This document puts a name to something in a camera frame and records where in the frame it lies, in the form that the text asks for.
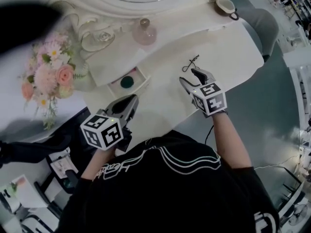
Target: peach flower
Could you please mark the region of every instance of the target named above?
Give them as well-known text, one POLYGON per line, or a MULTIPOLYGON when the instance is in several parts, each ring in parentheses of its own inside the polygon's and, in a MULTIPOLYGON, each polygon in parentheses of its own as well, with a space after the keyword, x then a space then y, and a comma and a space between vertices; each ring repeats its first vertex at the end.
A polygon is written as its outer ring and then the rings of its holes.
POLYGON ((56 80, 62 86, 72 86, 74 70, 71 65, 63 65, 56 71, 56 80))
POLYGON ((29 101, 33 94, 34 94, 34 88, 33 88, 33 85, 30 84, 29 82, 25 82, 24 84, 22 84, 21 86, 21 91, 22 91, 22 94, 23 94, 23 97, 29 101))

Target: white vanity table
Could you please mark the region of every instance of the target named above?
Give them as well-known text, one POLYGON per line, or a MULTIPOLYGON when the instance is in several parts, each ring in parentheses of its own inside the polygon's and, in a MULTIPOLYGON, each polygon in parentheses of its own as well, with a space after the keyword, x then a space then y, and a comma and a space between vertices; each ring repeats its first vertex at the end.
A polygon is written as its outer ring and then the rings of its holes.
POLYGON ((263 66, 241 22, 218 15, 209 0, 48 1, 65 8, 86 50, 81 55, 94 83, 84 100, 92 113, 116 99, 109 84, 134 67, 148 77, 129 123, 133 132, 129 149, 164 135, 196 111, 178 80, 185 77, 198 83, 190 70, 182 72, 189 59, 199 54, 195 64, 211 72, 225 90, 245 82, 263 66), (149 18, 158 32, 150 46, 132 38, 131 27, 142 17, 149 18), (102 49, 94 51, 92 40, 102 49))

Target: white wall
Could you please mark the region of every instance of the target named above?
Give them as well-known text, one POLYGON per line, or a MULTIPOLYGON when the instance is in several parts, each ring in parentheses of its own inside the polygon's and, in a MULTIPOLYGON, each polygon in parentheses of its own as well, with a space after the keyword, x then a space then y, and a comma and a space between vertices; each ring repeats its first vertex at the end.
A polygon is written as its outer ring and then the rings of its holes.
MULTIPOLYGON (((12 0, 0 0, 0 3, 12 0)), ((24 112, 25 100, 21 94, 21 79, 28 57, 30 45, 20 47, 0 56, 0 140, 5 142, 20 141, 43 132, 41 117, 33 120, 36 104, 30 104, 24 112)), ((71 98, 61 100, 58 104, 57 125, 85 107, 82 95, 76 92, 71 98)), ((7 184, 21 174, 25 174, 30 182, 42 182, 50 169, 46 161, 38 164, 10 163, 0 169, 0 186, 7 184)))

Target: pink perfume bottle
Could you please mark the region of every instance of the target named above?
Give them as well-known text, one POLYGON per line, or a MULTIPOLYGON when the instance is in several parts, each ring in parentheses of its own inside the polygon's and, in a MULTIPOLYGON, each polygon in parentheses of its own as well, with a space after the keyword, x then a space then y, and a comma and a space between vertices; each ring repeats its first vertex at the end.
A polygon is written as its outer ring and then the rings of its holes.
POLYGON ((132 31, 134 40, 144 46, 151 45, 156 41, 156 28, 150 25, 150 20, 144 18, 134 26, 132 31))

